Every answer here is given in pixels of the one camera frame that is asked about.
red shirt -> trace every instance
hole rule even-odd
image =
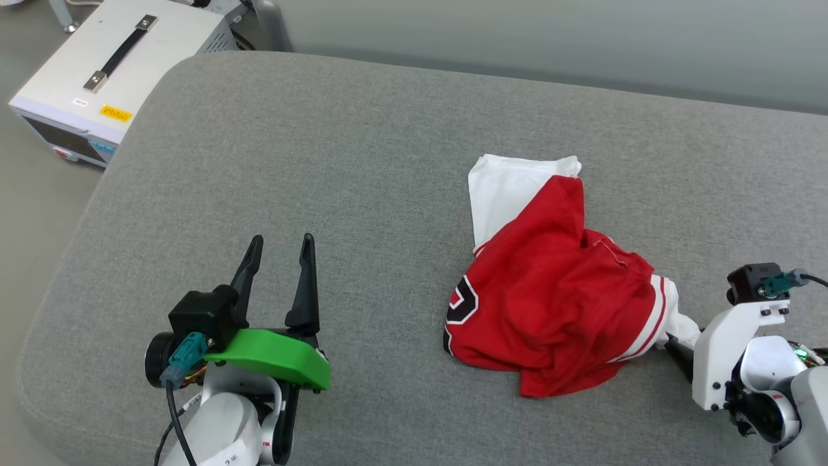
[[[658,311],[652,266],[584,228],[576,177],[550,178],[476,255],[451,296],[444,347],[471,366],[520,371],[523,396],[607,381]]]

white equipment box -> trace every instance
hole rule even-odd
[[[184,4],[192,6],[193,2],[192,0],[184,0]],[[228,23],[241,22],[242,16],[248,12],[248,8],[245,7],[239,0],[211,0],[209,5],[204,7],[204,10],[224,15],[224,17],[227,18]]]
[[[238,48],[221,14],[168,0],[106,0],[9,106],[62,158],[106,167],[170,68],[228,50]]]

metal leg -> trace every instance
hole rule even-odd
[[[293,51],[291,40],[287,37],[285,22],[282,19],[282,10],[277,0],[253,0],[253,9],[259,20],[259,27],[267,36],[267,42],[272,51]]]
[[[69,7],[66,6],[64,0],[49,0],[49,5],[51,5],[52,11],[57,16],[57,21],[65,32],[75,32],[78,30],[80,24],[72,19],[72,15],[69,13]]]

gray cushion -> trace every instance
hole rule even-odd
[[[279,325],[309,231],[333,379],[301,399],[291,464],[762,464],[770,448],[696,406],[663,352],[546,400],[443,352],[472,260],[466,175],[484,153],[578,156],[587,226],[674,279],[702,324],[745,263],[828,275],[826,117],[214,54],[170,71],[103,175],[22,351],[26,422],[69,464],[149,464],[169,419],[142,360],[166,314],[228,282],[260,233],[249,317]],[[828,344],[825,298],[797,290],[768,331]]]

floor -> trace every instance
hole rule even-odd
[[[82,19],[90,7],[73,7]],[[238,28],[260,44],[255,17]],[[51,153],[6,106],[67,35],[47,0],[0,7],[0,373],[12,374],[17,352],[41,297],[103,171]],[[0,377],[3,464],[64,466],[41,447],[17,417],[12,379]]]

